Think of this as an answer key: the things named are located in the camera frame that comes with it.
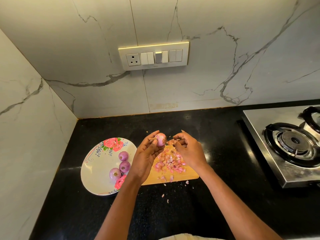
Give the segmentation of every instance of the white plate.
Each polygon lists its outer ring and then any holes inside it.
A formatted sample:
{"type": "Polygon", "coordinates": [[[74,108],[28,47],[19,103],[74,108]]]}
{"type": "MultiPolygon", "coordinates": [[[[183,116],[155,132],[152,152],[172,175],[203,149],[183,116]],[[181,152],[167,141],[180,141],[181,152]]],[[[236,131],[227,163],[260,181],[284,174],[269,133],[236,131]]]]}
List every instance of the white plate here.
{"type": "Polygon", "coordinates": [[[94,146],[86,155],[81,167],[81,181],[84,187],[100,196],[117,193],[116,181],[110,179],[109,172],[112,168],[119,168],[122,162],[118,157],[120,152],[126,151],[129,154],[128,162],[132,164],[136,150],[136,146],[125,138],[109,138],[94,146]]]}

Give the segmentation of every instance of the wall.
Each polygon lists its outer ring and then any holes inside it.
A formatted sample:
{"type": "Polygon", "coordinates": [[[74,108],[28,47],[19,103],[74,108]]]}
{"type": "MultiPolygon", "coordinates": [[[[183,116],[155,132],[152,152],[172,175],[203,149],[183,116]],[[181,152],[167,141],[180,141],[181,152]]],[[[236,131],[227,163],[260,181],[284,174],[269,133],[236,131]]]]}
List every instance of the wall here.
{"type": "Polygon", "coordinates": [[[0,30],[0,239],[28,239],[77,118],[0,30]]]}
{"type": "Polygon", "coordinates": [[[0,0],[78,118],[318,99],[319,25],[320,0],[0,0]],[[185,67],[121,67],[118,47],[186,40],[185,67]]]}

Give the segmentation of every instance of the granite countertop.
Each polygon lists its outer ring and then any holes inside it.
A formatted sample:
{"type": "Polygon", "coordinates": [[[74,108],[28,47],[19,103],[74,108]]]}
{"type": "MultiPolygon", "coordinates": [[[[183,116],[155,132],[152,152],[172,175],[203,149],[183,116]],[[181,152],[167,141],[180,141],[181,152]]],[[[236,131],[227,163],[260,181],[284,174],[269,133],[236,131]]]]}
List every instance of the granite countertop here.
{"type": "MultiPolygon", "coordinates": [[[[246,109],[319,104],[319,100],[83,119],[77,122],[30,239],[94,239],[114,196],[82,185],[89,150],[110,137],[138,146],[160,130],[181,129],[202,143],[210,165],[266,224],[283,238],[320,236],[320,188],[282,189],[241,117],[246,109]]],[[[179,233],[234,239],[202,179],[142,186],[128,239],[157,240],[179,233]]]]}

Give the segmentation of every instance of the person's left hand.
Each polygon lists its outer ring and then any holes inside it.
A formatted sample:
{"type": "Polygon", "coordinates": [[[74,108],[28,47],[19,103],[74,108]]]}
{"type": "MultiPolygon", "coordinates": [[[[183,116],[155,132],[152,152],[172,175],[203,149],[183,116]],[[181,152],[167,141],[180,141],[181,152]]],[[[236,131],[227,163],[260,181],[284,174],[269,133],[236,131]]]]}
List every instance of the person's left hand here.
{"type": "Polygon", "coordinates": [[[163,148],[165,147],[158,147],[158,141],[156,139],[150,142],[150,139],[154,138],[159,132],[160,131],[157,130],[144,138],[134,155],[128,177],[138,179],[138,183],[140,185],[148,178],[154,159],[163,151],[163,148]]]}

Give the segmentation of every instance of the red onion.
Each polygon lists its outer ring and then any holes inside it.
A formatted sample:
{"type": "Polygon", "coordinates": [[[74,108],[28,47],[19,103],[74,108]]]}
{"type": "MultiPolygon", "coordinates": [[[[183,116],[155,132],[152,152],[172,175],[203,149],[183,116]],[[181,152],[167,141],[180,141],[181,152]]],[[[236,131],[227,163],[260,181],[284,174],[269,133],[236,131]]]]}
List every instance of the red onion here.
{"type": "Polygon", "coordinates": [[[119,159],[121,161],[127,161],[129,158],[129,154],[127,152],[120,152],[119,153],[119,159]]]}
{"type": "Polygon", "coordinates": [[[120,171],[123,172],[123,173],[128,172],[129,169],[130,169],[130,167],[131,167],[131,165],[130,165],[130,162],[128,162],[128,161],[123,161],[123,162],[120,163],[120,165],[119,165],[119,169],[120,169],[120,171]]]}
{"type": "Polygon", "coordinates": [[[158,133],[155,135],[155,138],[157,139],[158,143],[157,146],[158,147],[162,147],[166,144],[167,142],[167,137],[164,133],[158,133]]]}
{"type": "Polygon", "coordinates": [[[112,180],[117,181],[121,177],[120,170],[118,168],[111,169],[110,172],[109,172],[109,177],[112,180]]]}

